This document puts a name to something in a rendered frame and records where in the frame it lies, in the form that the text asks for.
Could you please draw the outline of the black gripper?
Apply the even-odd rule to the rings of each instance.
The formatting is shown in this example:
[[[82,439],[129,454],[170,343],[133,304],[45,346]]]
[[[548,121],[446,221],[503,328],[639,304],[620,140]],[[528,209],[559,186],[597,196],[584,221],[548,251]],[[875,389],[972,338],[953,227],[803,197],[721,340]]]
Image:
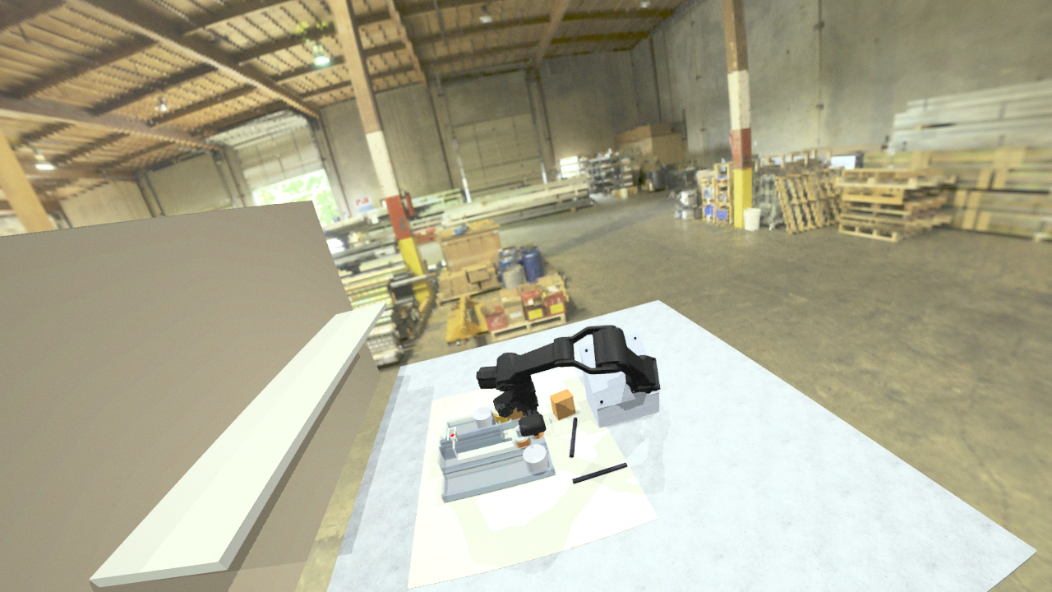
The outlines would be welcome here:
[[[515,412],[522,411],[523,416],[526,417],[519,420],[519,430],[521,430],[521,436],[537,436],[539,433],[546,431],[545,421],[542,420],[542,414],[538,411],[540,407],[540,402],[537,397],[537,386],[533,384],[528,390],[524,392],[512,391],[512,397],[519,402],[519,407]]]

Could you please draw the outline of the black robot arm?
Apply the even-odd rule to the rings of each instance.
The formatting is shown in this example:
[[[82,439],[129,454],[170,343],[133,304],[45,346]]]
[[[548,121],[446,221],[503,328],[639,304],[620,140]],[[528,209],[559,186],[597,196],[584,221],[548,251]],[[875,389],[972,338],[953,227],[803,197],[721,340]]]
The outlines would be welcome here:
[[[593,374],[612,374],[622,371],[632,393],[661,390],[658,375],[658,360],[647,355],[636,355],[626,345],[624,331],[615,325],[584,327],[574,336],[559,336],[555,342],[526,354],[504,353],[495,359],[495,366],[481,367],[476,373],[481,390],[497,389],[502,395],[493,400],[500,417],[507,419],[514,413],[519,402],[512,391],[524,392],[533,384],[531,375],[550,368],[575,367]],[[593,335],[595,368],[584,366],[574,360],[574,343],[584,336]]]

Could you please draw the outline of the dark grey rod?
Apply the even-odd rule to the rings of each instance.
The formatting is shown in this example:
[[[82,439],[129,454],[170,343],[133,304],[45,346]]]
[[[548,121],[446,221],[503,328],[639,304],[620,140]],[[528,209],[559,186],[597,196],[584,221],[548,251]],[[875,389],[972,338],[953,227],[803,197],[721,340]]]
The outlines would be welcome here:
[[[615,465],[615,467],[610,467],[610,468],[607,468],[607,469],[600,469],[600,471],[598,471],[598,472],[595,472],[593,474],[582,475],[581,477],[578,477],[576,479],[572,479],[572,481],[574,481],[574,484],[575,484],[575,483],[579,483],[579,481],[595,479],[596,476],[600,476],[600,475],[603,475],[603,474],[608,474],[610,472],[615,472],[618,469],[624,469],[626,467],[628,467],[627,462],[623,462],[623,464]]]
[[[576,421],[578,421],[578,419],[574,417],[574,428],[572,428],[571,446],[569,447],[569,458],[574,458],[574,445],[575,445],[575,436],[576,436]]]

